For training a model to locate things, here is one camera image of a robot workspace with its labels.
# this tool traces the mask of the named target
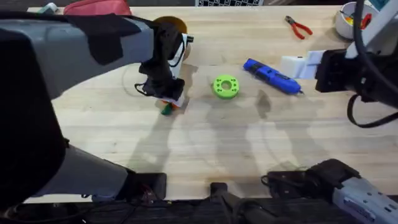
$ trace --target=red object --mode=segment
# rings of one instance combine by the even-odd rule
[[[298,22],[294,21],[294,19],[292,19],[290,16],[286,16],[285,21],[288,22],[292,26],[293,32],[298,38],[300,38],[302,40],[305,39],[305,37],[301,33],[299,33],[297,28],[301,28],[308,34],[312,35],[312,30],[310,28],[306,27],[303,24],[299,24]]]
[[[365,18],[363,18],[362,23],[361,23],[361,29],[365,29],[369,23],[372,21],[372,14],[368,13],[366,14]]]
[[[74,2],[63,11],[64,15],[105,15],[115,13],[116,15],[130,16],[130,7],[125,0],[82,0]]]

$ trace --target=cable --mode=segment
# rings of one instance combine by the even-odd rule
[[[139,205],[131,208],[127,215],[118,224],[124,224],[129,218],[131,218],[131,216],[134,214],[138,207]]]
[[[237,204],[233,207],[232,209],[232,224],[239,224],[239,215],[242,211],[245,210],[245,208],[249,205],[256,206],[257,208],[269,213],[273,217],[277,217],[277,215],[273,212],[270,212],[269,210],[266,210],[265,208],[262,207],[262,205],[253,200],[253,199],[241,199],[237,202]]]
[[[65,217],[61,217],[61,218],[51,218],[51,219],[37,220],[37,221],[24,221],[24,220],[15,220],[15,219],[11,219],[11,218],[1,217],[0,221],[11,222],[11,223],[21,223],[21,224],[44,224],[44,223],[62,222],[62,221],[72,220],[72,219],[80,217],[82,215],[86,215],[87,213],[91,212],[92,210],[96,210],[97,208],[114,205],[114,204],[115,204],[115,202],[97,205],[97,206],[95,206],[93,208],[89,208],[83,212],[78,212],[74,215],[69,215],[69,216],[65,216]]]
[[[261,177],[261,183],[264,184],[264,185],[267,186],[267,187],[270,187],[270,185],[269,185],[268,181],[265,181],[265,179],[274,179],[274,180],[278,180],[279,182],[283,182],[283,183],[285,183],[285,184],[287,184],[287,185],[289,185],[289,186],[292,186],[292,187],[299,187],[299,188],[301,188],[301,187],[304,186],[303,184],[298,184],[298,183],[289,181],[289,180],[287,180],[287,179],[285,179],[285,178],[280,178],[280,177],[270,176],[270,175],[263,175],[263,176]]]
[[[391,83],[373,64],[372,60],[366,53],[366,47],[363,44],[362,39],[362,30],[361,30],[361,21],[362,21],[362,11],[364,7],[364,0],[357,0],[355,4],[355,13],[354,13],[354,43],[356,47],[356,51],[358,52],[359,58],[362,60],[362,63],[369,69],[369,71],[373,74],[373,76],[378,79],[381,83],[385,84],[390,90],[392,90],[395,94],[398,95],[398,87]]]
[[[368,124],[358,124],[353,115],[353,107],[355,104],[355,100],[357,99],[358,96],[359,96],[358,94],[355,94],[348,101],[347,117],[351,123],[357,125],[360,128],[375,128],[375,127],[381,126],[383,124],[387,124],[395,119],[398,119],[398,112],[396,112],[396,113],[390,114],[389,116],[386,116],[385,118],[370,122]]]

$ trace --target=orange object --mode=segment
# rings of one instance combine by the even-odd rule
[[[354,20],[353,20],[353,18],[351,18],[351,17],[346,17],[345,18],[346,19],[346,22],[349,24],[349,25],[354,25]]]
[[[170,103],[170,102],[165,101],[165,100],[161,100],[161,101],[162,101],[163,103],[165,103],[165,104]],[[179,109],[179,107],[178,107],[177,105],[175,105],[174,103],[171,103],[171,104],[172,104],[173,110]]]
[[[178,31],[180,31],[181,33],[183,33],[183,34],[188,33],[188,27],[184,23],[184,21],[182,21],[182,19],[174,17],[174,16],[159,17],[159,18],[155,19],[154,22],[169,22],[171,24],[174,24],[177,27]]]

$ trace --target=wooden tabletop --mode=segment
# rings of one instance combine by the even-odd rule
[[[305,95],[287,96],[242,70],[248,58],[278,69],[283,55],[345,48],[349,43],[333,28],[339,8],[134,7],[134,15],[146,19],[179,17],[195,36],[181,69],[187,83],[185,106],[170,117],[160,115],[162,105],[134,89],[146,79],[139,65],[128,65],[53,100],[63,134],[87,152],[137,172],[167,173],[169,199],[204,198],[211,182],[227,182],[239,196],[266,196],[261,175],[329,158],[359,170],[386,194],[398,194],[398,123],[357,128],[346,117],[351,92],[321,94],[314,80],[299,80]],[[286,15],[309,26],[313,35],[298,40],[284,21]],[[210,85],[220,74],[239,80],[236,98],[221,100],[212,94]],[[393,111],[379,103],[355,107],[361,122]]]

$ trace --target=white cup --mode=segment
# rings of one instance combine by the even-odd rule
[[[336,21],[335,21],[335,27],[337,33],[339,33],[339,35],[341,35],[342,37],[351,40],[354,38],[353,34],[354,28],[353,25],[349,24],[345,18],[350,15],[354,16],[355,4],[356,2],[349,2],[343,5],[340,10],[343,11],[345,14],[338,11],[336,14]],[[372,21],[373,21],[379,12],[372,6],[368,6],[365,4],[363,6],[362,18],[364,18],[368,13],[372,14]]]

